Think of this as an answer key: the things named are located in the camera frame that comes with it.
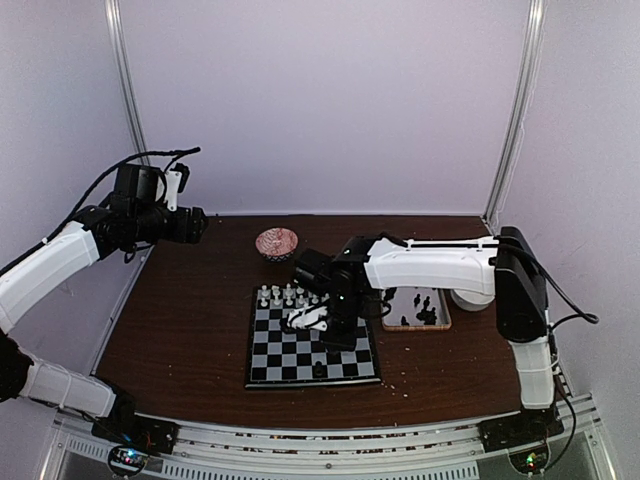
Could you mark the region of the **black and white chessboard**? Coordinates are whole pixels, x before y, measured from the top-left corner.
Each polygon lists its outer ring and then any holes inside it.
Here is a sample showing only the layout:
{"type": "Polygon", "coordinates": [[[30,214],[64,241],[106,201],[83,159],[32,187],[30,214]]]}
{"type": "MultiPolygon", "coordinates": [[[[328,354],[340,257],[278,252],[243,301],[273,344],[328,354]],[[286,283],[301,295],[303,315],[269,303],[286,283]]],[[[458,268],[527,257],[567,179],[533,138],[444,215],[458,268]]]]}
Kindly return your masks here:
{"type": "Polygon", "coordinates": [[[350,386],[382,381],[372,329],[360,319],[353,351],[330,352],[317,330],[285,333],[280,321],[294,308],[313,302],[313,295],[284,286],[256,287],[252,292],[249,321],[245,387],[285,389],[315,386],[350,386]],[[325,378],[314,378],[313,367],[320,361],[325,378]]]}

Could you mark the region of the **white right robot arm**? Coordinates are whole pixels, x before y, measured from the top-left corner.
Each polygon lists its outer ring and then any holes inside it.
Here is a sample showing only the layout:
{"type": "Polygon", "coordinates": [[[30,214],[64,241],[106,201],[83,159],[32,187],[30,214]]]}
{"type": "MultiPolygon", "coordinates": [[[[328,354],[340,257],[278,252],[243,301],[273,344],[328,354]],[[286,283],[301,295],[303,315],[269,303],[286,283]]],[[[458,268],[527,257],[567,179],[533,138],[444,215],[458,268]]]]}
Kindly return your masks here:
{"type": "Polygon", "coordinates": [[[284,326],[315,329],[334,351],[354,349],[364,300],[378,290],[447,290],[467,311],[495,304],[497,330],[512,348],[521,388],[521,411],[510,418],[513,433],[530,442],[550,431],[556,420],[555,349],[546,279],[519,229],[466,240],[355,236],[334,256],[307,249],[295,265],[295,284],[321,301],[293,310],[284,326]]]}

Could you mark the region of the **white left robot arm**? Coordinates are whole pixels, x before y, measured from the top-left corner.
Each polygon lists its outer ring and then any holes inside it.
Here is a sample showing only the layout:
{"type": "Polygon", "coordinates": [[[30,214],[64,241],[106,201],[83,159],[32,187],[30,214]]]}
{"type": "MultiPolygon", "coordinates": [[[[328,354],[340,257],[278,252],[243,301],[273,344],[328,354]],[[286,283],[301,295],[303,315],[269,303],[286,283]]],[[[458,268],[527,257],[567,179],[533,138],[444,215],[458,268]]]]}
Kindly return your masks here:
{"type": "Polygon", "coordinates": [[[159,241],[196,244],[208,226],[200,207],[181,207],[190,169],[122,164],[112,192],[98,205],[79,204],[54,233],[1,272],[1,398],[18,397],[104,418],[123,444],[137,442],[144,424],[123,394],[94,377],[69,371],[23,350],[10,338],[18,322],[78,272],[121,251],[133,258],[159,241]]]}

